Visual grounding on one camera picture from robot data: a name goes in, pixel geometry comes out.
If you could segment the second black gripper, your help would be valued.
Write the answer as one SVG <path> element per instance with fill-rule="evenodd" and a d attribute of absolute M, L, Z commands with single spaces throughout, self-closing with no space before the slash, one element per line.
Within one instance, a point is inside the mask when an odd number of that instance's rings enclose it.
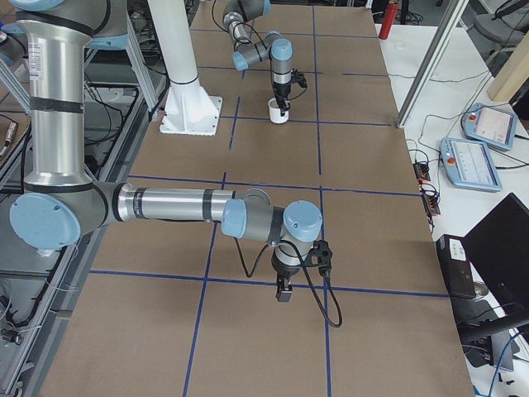
<path fill-rule="evenodd" d="M 288 303 L 293 294 L 293 288 L 290 279 L 300 271 L 300 265 L 287 265 L 283 263 L 276 255 L 272 255 L 271 264 L 276 271 L 276 299 L 280 303 Z"/>

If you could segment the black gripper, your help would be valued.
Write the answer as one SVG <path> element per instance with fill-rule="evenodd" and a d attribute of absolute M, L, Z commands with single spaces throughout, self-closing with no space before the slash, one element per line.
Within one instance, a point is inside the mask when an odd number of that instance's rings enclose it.
<path fill-rule="evenodd" d="M 288 96 L 291 92 L 291 83 L 279 84 L 273 82 L 272 89 L 274 92 L 274 107 L 280 111 L 281 117 L 287 117 L 290 109 Z"/>

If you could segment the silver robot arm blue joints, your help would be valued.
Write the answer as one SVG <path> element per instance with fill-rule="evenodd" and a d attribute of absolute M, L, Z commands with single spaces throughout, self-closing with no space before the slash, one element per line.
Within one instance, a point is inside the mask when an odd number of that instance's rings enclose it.
<path fill-rule="evenodd" d="M 270 31 L 264 37 L 255 34 L 258 40 L 253 42 L 246 31 L 249 22 L 270 10 L 270 1 L 229 1 L 223 12 L 222 23 L 234 45 L 231 58 L 238 71 L 269 60 L 274 84 L 286 86 L 292 79 L 291 41 L 277 31 Z"/>

